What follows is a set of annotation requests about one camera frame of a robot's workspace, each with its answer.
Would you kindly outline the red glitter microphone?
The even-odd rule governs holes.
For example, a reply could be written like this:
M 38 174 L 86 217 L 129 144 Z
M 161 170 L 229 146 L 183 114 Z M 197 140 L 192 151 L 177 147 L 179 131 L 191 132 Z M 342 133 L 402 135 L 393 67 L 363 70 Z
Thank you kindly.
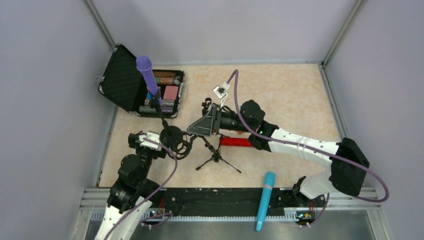
M 252 144 L 249 142 L 247 138 L 240 137 L 221 137 L 219 143 L 222 146 L 230 146 L 230 147 L 252 147 Z

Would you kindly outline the purple microphone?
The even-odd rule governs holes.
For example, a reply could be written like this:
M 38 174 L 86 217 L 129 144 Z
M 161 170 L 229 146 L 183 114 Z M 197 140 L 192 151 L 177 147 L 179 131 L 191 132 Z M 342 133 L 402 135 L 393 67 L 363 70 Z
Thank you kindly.
M 153 64 L 147 55 L 140 55 L 136 58 L 136 68 L 142 74 L 147 89 L 155 104 L 162 104 L 161 93 L 153 73 Z

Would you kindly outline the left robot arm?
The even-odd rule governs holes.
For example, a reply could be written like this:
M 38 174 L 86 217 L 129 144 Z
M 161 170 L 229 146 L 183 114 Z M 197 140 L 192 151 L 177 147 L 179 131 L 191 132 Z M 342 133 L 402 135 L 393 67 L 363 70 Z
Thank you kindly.
M 128 145 L 135 154 L 126 155 L 120 162 L 118 178 L 109 191 L 102 222 L 96 240 L 129 240 L 139 222 L 152 205 L 145 201 L 160 185 L 149 179 L 152 161 L 164 158 L 166 151 L 157 144 L 160 135 L 155 132 L 131 133 Z

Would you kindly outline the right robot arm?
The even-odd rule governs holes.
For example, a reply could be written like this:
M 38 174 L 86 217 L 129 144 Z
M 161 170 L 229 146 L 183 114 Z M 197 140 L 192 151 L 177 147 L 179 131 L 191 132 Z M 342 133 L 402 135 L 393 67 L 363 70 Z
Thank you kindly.
M 187 127 L 187 132 L 210 137 L 221 130 L 255 131 L 248 142 L 257 150 L 297 156 L 324 168 L 324 171 L 303 176 L 294 185 L 296 194 L 308 199 L 333 192 L 358 197 L 370 166 L 369 161 L 350 138 L 340 142 L 322 141 L 294 134 L 264 120 L 265 112 L 254 100 L 241 105 L 239 112 L 225 112 L 216 103 L 202 103 L 202 117 Z

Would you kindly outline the black round-base mic stand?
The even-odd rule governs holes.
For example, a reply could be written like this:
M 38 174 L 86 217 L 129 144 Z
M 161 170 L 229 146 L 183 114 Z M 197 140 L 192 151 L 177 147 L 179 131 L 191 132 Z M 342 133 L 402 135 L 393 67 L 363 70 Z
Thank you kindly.
M 149 105 L 152 109 L 155 109 L 157 111 L 161 119 L 161 123 L 163 126 L 163 130 L 160 133 L 161 142 L 167 147 L 170 147 L 171 149 L 177 149 L 179 145 L 183 142 L 183 133 L 181 129 L 177 126 L 169 125 L 168 122 L 165 120 L 162 113 L 160 97 L 152 96 Z

